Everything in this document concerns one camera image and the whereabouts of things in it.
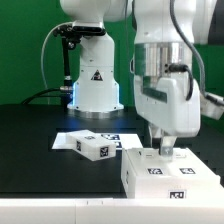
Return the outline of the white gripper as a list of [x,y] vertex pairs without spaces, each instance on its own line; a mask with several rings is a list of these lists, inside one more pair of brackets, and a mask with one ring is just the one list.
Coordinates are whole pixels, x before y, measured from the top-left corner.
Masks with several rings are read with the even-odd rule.
[[161,78],[156,90],[166,94],[166,102],[145,95],[143,78],[134,77],[135,107],[137,113],[150,122],[150,146],[155,148],[160,144],[159,154],[172,156],[177,137],[194,137],[200,129],[200,91],[193,81],[193,94],[187,101],[184,82],[172,78]]

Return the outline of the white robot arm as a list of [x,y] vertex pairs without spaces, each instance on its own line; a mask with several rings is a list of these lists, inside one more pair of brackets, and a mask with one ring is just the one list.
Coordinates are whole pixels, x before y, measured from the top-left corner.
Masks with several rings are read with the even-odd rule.
[[136,29],[133,86],[137,113],[170,156],[178,137],[194,137],[203,115],[224,112],[224,98],[205,89],[205,68],[194,45],[206,44],[217,0],[60,0],[81,36],[80,75],[69,107],[86,115],[119,105],[113,80],[114,42],[106,21],[131,14]]

